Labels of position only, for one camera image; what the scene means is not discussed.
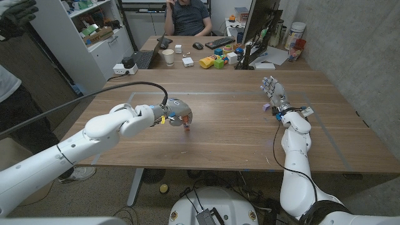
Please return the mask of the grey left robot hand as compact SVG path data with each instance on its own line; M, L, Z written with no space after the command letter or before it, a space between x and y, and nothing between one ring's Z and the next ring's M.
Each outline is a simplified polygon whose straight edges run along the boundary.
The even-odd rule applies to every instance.
M183 126L185 130L190 130L193 114L191 108L184 101L169 98L166 104L153 105L151 109L154 113L155 124L168 120L172 126Z

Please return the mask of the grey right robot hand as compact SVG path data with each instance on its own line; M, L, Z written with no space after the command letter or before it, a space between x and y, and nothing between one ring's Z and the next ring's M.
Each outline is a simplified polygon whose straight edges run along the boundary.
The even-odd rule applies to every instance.
M272 76L264 77L261 85L262 91L269 98L270 105L275 107L279 113L286 114L292 109L284 86Z

